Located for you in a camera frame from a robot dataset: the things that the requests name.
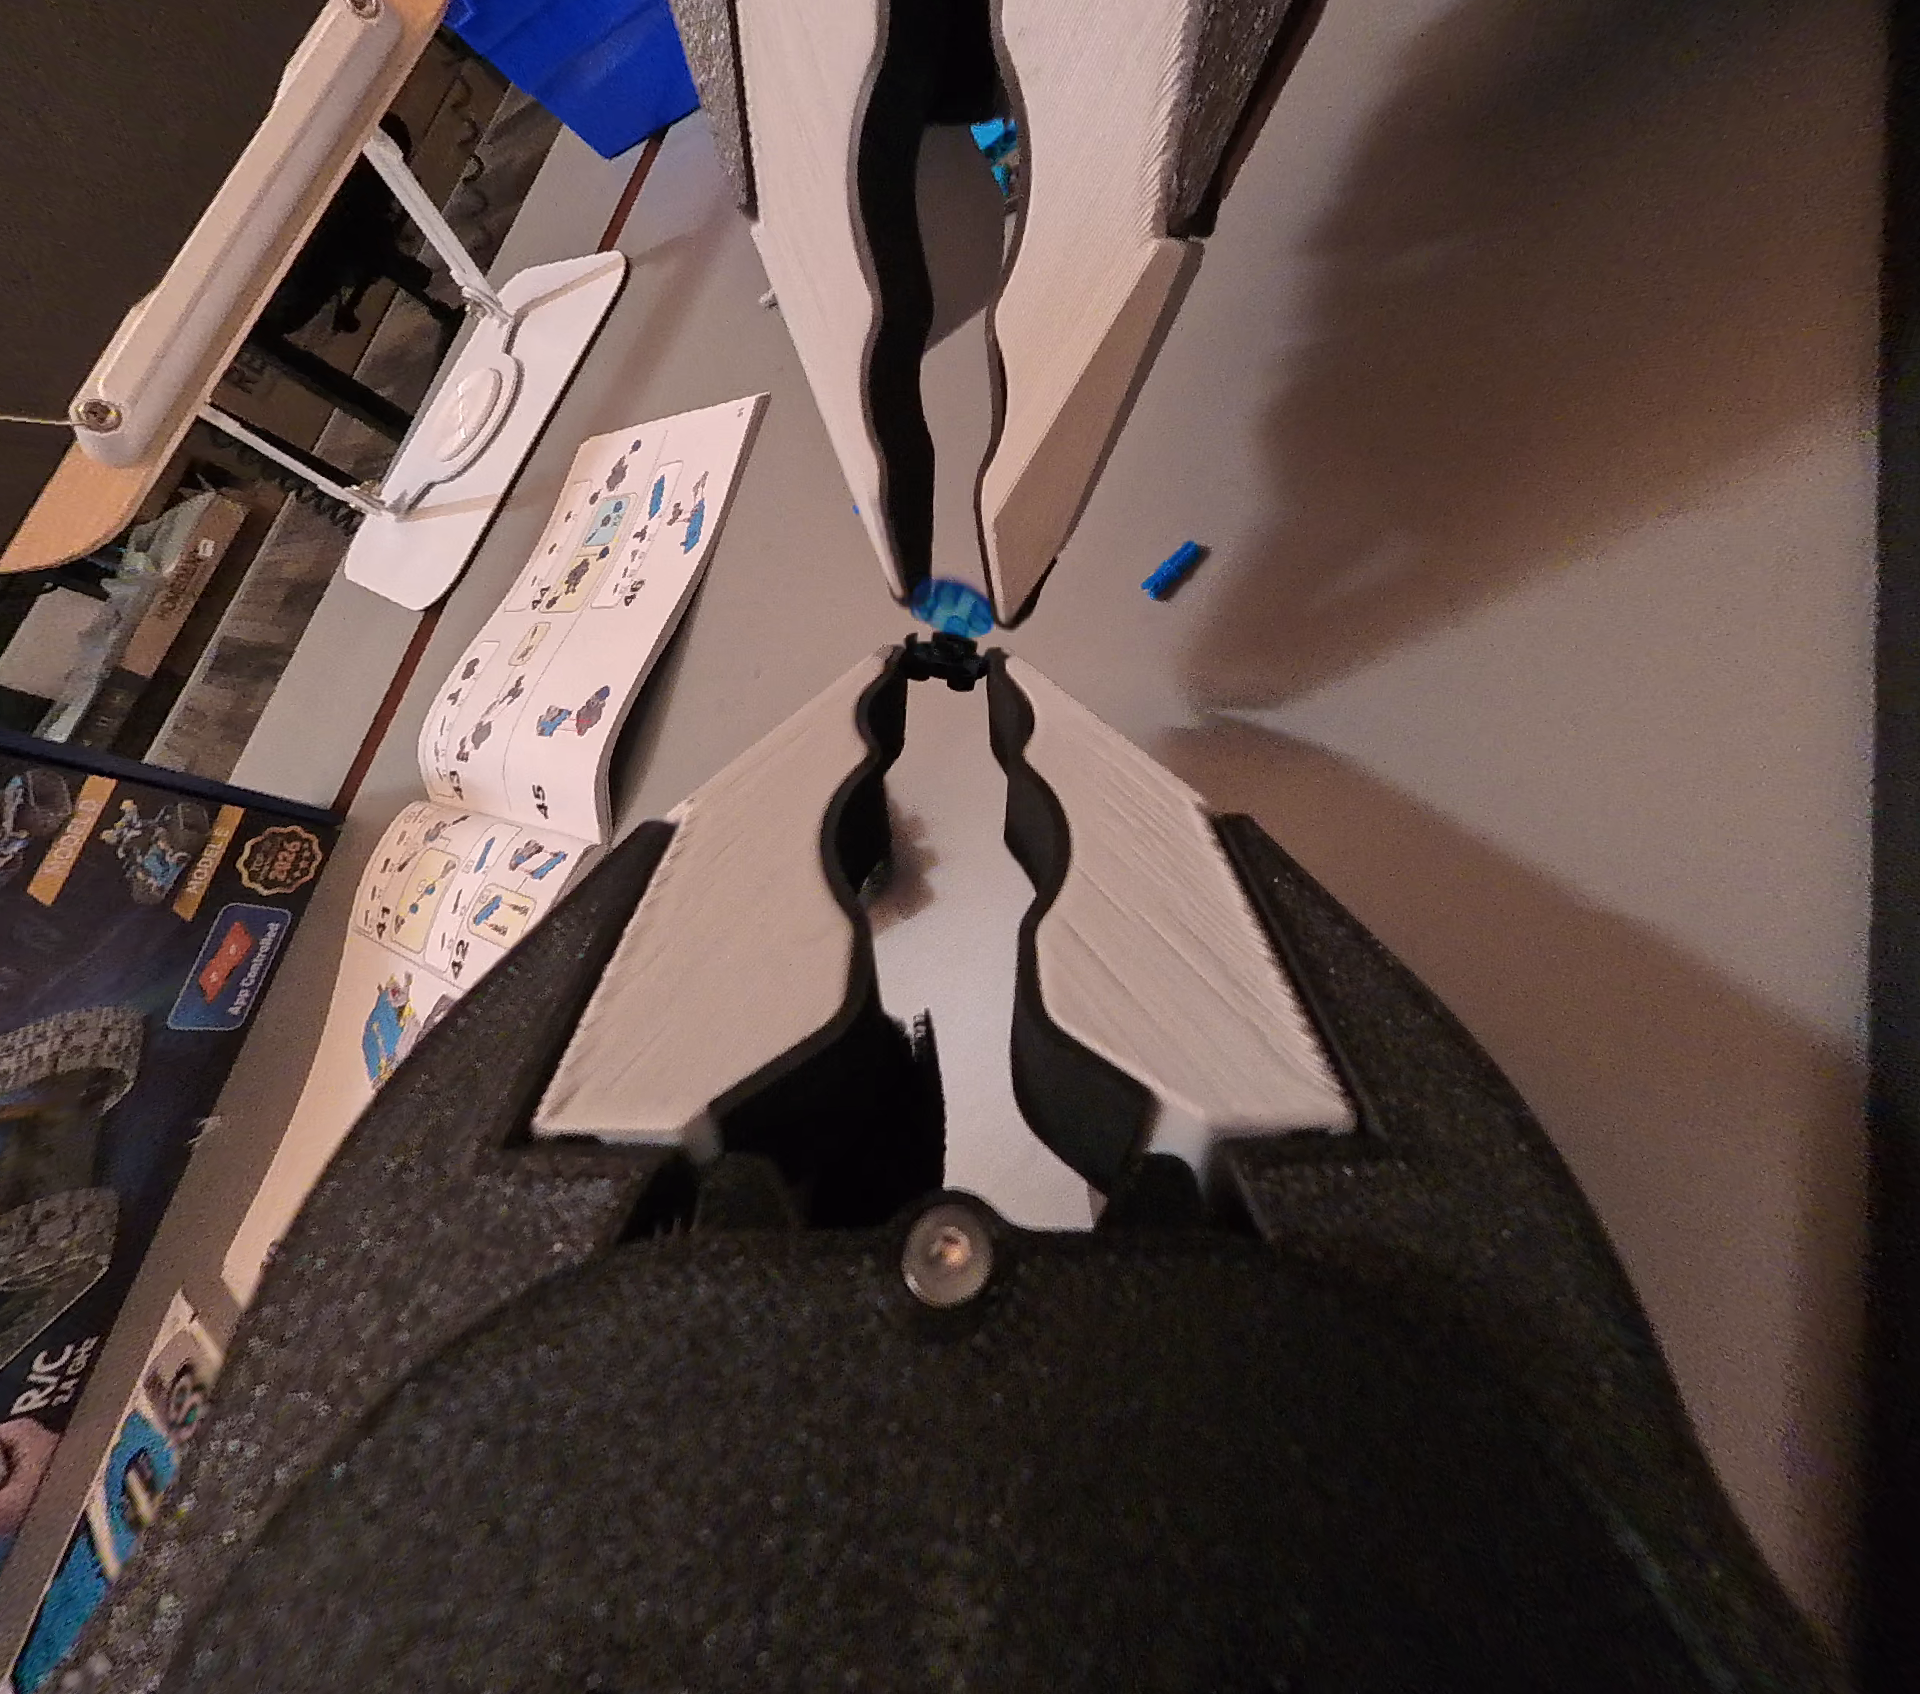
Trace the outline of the blue sticker sheet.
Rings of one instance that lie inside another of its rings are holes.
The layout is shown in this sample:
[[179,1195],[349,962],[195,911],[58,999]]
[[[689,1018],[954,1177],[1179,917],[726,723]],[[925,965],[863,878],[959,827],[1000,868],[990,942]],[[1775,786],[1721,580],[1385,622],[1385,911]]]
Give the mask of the blue sticker sheet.
[[224,1353],[198,1306],[175,1289],[82,1496],[59,1561],[12,1653],[10,1689],[37,1689],[51,1679],[132,1564],[142,1538],[160,1523],[207,1412]]

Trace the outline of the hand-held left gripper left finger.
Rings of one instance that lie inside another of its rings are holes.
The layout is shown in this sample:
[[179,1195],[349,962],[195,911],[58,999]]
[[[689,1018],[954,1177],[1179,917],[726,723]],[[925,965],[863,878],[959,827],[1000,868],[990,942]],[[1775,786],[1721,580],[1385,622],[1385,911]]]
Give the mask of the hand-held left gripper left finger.
[[724,1119],[851,1022],[871,942],[829,811],[885,768],[873,649],[668,813],[668,840],[531,1114],[549,1140],[718,1152]]

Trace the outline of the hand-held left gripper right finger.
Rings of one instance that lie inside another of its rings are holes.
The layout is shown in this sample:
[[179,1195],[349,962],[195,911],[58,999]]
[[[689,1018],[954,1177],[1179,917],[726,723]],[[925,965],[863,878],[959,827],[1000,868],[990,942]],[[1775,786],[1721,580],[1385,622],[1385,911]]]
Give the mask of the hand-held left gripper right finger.
[[1354,1097],[1208,801],[1019,656],[988,735],[1019,915],[1012,1085],[1095,1195],[1150,1153],[1208,1185],[1222,1143],[1354,1134]]

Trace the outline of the instruction booklet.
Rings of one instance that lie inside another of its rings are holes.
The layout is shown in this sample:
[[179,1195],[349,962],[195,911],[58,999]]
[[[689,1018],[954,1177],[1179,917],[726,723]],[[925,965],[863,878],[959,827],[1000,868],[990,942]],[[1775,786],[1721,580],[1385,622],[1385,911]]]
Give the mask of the instruction booklet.
[[707,572],[767,393],[587,438],[418,729],[371,843],[299,1102],[221,1260],[245,1306],[346,1132],[612,841],[621,723]]

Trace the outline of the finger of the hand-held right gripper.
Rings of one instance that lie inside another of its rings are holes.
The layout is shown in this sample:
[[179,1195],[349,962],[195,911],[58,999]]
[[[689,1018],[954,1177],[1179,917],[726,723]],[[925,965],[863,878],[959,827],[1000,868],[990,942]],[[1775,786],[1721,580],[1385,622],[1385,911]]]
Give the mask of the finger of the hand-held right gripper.
[[988,314],[996,430],[973,516],[1013,623],[1101,471],[1185,283],[1174,231],[1206,0],[992,0],[1023,143],[1019,214]]
[[732,0],[732,13],[749,231],[880,576],[903,604],[930,573],[934,536],[925,5]]

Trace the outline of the robot kit box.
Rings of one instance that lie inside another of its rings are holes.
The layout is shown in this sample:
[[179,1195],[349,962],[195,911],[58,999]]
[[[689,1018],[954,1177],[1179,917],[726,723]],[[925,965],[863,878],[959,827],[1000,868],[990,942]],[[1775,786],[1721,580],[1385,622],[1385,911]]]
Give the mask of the robot kit box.
[[337,831],[308,801],[3,733],[3,1554]]

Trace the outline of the white desk lamp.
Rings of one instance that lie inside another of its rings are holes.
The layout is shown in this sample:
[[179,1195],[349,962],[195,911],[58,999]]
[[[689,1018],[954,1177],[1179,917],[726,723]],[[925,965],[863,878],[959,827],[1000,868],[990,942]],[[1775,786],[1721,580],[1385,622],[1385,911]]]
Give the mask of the white desk lamp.
[[[238,440],[299,491],[354,517],[344,577],[423,612],[462,577],[623,288],[618,252],[530,265],[493,283],[379,125],[423,46],[430,7],[323,0],[251,140],[156,285],[125,314],[66,410],[64,467],[132,509],[195,426]],[[348,166],[362,161],[439,253],[468,331],[373,483],[331,482],[211,404]]]

